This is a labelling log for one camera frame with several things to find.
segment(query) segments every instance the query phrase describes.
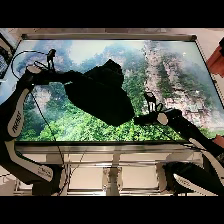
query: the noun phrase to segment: landscape image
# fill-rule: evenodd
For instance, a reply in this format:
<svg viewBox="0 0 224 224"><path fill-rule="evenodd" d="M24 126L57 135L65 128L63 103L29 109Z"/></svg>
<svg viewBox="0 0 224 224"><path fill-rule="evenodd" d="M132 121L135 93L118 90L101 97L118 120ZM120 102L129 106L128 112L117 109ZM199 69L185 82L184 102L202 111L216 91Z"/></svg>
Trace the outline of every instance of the landscape image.
<svg viewBox="0 0 224 224"><path fill-rule="evenodd" d="M177 108L208 138L224 135L224 111L217 91L194 42L150 40L27 40L19 50L48 53L56 50L57 71L85 73L112 59L124 74L122 88L131 99L136 116L148 113L144 92L153 92L164 108ZM46 56L25 53L15 60L14 70L22 76L27 65ZM119 127L75 107L61 83L36 86L33 94L57 141L147 141L180 140L162 125L140 127L131 120ZM19 141L53 141L54 138L29 95L24 105L25 123Z"/></svg>

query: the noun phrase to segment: display screen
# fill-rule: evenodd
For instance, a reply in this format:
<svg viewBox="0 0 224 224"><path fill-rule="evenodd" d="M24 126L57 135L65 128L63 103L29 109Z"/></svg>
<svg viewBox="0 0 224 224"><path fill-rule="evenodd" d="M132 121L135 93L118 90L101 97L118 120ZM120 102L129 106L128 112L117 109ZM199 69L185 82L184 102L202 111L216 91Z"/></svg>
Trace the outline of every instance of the display screen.
<svg viewBox="0 0 224 224"><path fill-rule="evenodd" d="M208 138L224 135L224 111L210 74L195 42L150 40L26 40L17 53L56 50L55 69L85 73L112 59L122 67L122 88L131 99L136 115L148 113L144 91L151 91L164 108L177 108ZM39 61L47 65L46 56L21 54L14 70L22 76L26 65ZM179 140L167 126L140 127L133 120L119 127L75 107L61 83L36 86L33 94L49 122L57 141L146 141ZM32 98L24 105L25 123L20 141L53 141L54 138Z"/></svg>

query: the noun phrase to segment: television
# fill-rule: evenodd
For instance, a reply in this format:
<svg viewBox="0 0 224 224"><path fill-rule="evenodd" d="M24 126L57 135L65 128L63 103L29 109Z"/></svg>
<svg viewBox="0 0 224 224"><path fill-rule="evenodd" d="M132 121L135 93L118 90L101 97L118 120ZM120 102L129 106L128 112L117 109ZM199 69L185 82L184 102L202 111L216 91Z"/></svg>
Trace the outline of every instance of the television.
<svg viewBox="0 0 224 224"><path fill-rule="evenodd" d="M224 135L224 110L197 43L184 40L141 39L36 39L20 42L16 54L24 50L48 53L56 50L57 71L85 73L112 59L122 67L122 88L131 99L136 116L148 113L144 91L152 92L164 108L177 108L208 138ZM24 53L14 61L14 71L21 77L26 65L39 61L46 64L46 56ZM0 86L0 104L15 89L17 79L9 66ZM33 94L48 121L57 141L65 142L145 142L175 140L181 137L167 126L140 127L134 121L119 127L77 108L66 96L61 83L36 86ZM54 141L49 127L29 95L24 105L25 123L17 141Z"/></svg>

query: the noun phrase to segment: forest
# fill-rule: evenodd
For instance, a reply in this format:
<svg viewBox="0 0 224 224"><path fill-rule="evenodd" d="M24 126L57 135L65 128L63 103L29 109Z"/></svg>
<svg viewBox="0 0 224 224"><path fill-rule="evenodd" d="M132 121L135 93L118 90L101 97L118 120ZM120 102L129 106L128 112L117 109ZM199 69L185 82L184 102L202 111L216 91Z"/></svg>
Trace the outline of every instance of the forest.
<svg viewBox="0 0 224 224"><path fill-rule="evenodd" d="M136 115L142 114L144 105L143 93L145 91L144 83L147 79L146 69L148 62L144 57L144 49L138 50L125 45L122 41L107 46L100 54L84 60L81 64L74 63L69 57L69 53L65 49L69 49L72 41L38 41L33 50L47 52L51 48L55 48L55 68L61 71L79 71L86 72L96 65L103 65L109 58L119 63L122 61L122 70L124 75L124 83L122 88L127 92L131 99ZM22 74L27 64L38 60L46 64L46 58L38 54L29 54L17 67L17 72ZM159 88L162 90L164 98L174 97L172 86L168 82L168 77L162 63L158 66L158 71L162 77ZM188 86L184 75L180 75L183 85ZM172 129L166 126L151 125L140 127L134 125L133 120L119 126L109 126L103 121L85 113L81 109L75 107L68 100L65 90L60 83L50 83L48 86L39 87L50 94L50 100L46 103L42 111L44 117L55 135L57 141L146 141L146 140L169 140L163 134L175 140L181 139L180 136ZM41 91L35 88L33 93ZM210 96L207 97L208 106L211 105ZM27 97L24 106L25 124L23 131L17 140L20 141L53 141L53 136L45 121L37 110L35 102L31 96ZM209 130L202 129L204 134L209 136Z"/></svg>

